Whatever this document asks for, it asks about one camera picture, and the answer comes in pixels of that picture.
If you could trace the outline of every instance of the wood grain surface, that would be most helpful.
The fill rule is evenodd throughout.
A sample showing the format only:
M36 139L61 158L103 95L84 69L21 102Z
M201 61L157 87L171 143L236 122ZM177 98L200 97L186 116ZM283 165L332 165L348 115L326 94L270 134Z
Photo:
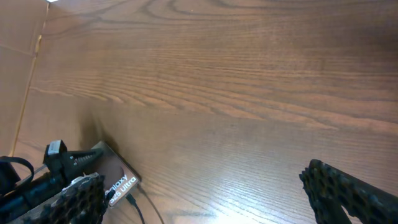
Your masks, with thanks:
M43 0L0 1L0 155L12 154L47 15Z
M0 47L0 155L12 151L21 119L33 56Z
M398 3L51 4L16 156L99 139L165 223L313 223L321 159L398 194ZM148 223L159 223L142 194ZM106 223L137 223L122 202Z
M0 1L0 46L35 53L37 38L47 15L47 1Z

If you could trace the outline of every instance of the black cable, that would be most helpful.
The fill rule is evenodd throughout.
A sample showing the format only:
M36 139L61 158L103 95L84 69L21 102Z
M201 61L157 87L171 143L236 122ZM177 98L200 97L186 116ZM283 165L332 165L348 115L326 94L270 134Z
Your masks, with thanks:
M158 209L156 208L155 204L153 203L153 201L149 198L149 196L147 195L147 192L142 188L141 185L137 186L138 190L140 191L140 193L145 196L148 199L148 202L150 203L150 205L152 206L152 208L154 208L156 215L159 217L159 220L162 224L164 224L162 215L160 214L160 212L158 211Z
M142 224L145 224L144 216L142 215L141 210L139 209L139 207L137 205L136 199L131 194L128 194L126 198L129 201L129 203L137 209L137 212L139 214L139 217L141 218Z

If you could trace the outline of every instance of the wooden table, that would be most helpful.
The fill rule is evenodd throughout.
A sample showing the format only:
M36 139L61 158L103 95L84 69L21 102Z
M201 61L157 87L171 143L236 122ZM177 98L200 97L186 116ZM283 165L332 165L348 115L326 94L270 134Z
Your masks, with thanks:
M165 223L315 223L321 159L398 194L398 3L61 0L15 156L104 139ZM148 223L160 223L137 194ZM106 223L139 223L127 202Z

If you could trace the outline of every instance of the black charging cable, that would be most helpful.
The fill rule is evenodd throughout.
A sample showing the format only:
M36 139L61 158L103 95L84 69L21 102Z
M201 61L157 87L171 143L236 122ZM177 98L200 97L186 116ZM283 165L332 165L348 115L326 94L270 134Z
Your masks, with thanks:
M137 212L139 214L139 217L141 218L142 224L145 224L144 216L142 216L141 210L139 209L139 207L137 205L136 199L131 194L128 194L126 198L129 201L129 203L137 209Z

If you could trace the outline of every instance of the black strap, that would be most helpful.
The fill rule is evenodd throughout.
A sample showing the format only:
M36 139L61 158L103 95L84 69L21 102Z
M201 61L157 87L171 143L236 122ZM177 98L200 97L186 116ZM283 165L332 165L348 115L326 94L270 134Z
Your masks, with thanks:
M0 157L0 162L16 162L18 164L26 166L30 170L30 177L23 181L17 188L21 188L22 186L29 184L33 180L33 176L35 175L35 170L30 164L29 161L20 158L20 157L9 157L9 156L2 156Z

